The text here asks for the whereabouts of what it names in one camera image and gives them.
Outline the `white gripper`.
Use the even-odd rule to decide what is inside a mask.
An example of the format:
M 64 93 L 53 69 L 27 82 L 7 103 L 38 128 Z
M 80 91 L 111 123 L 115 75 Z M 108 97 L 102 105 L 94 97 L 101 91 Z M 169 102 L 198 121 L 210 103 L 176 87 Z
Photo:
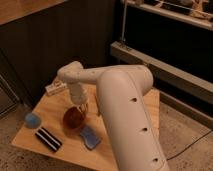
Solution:
M 71 101 L 75 105 L 79 105 L 78 109 L 81 112 L 87 112 L 88 110 L 88 105 L 86 103 L 87 93 L 86 93 L 86 90 L 83 88 L 83 85 L 81 83 L 69 84 L 68 89 L 70 92 Z

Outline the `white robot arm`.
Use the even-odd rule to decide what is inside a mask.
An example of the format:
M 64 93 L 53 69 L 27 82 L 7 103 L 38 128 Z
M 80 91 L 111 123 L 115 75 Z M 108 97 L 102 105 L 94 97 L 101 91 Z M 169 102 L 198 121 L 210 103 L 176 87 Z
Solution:
M 119 171 L 169 171 L 143 96 L 153 85 L 144 65 L 85 69 L 78 61 L 61 67 L 58 78 L 70 90 L 72 102 L 86 102 L 85 83 L 96 86 L 99 111 Z

